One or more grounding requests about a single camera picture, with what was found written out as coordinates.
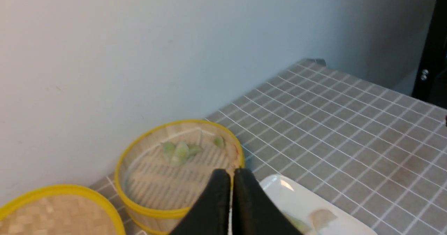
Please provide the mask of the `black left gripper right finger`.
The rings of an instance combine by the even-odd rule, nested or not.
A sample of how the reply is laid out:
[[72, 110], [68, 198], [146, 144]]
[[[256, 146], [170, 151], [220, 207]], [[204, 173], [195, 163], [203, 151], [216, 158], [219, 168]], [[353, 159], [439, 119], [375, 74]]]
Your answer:
[[233, 182], [233, 235], [300, 235], [264, 192], [254, 174], [238, 168]]

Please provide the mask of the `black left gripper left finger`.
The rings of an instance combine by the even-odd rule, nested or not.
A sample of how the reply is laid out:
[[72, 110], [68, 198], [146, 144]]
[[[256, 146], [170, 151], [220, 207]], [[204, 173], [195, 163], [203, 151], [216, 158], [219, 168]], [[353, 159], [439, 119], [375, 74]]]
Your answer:
[[230, 187], [230, 175], [224, 169], [215, 169], [199, 198], [170, 234], [228, 234]]

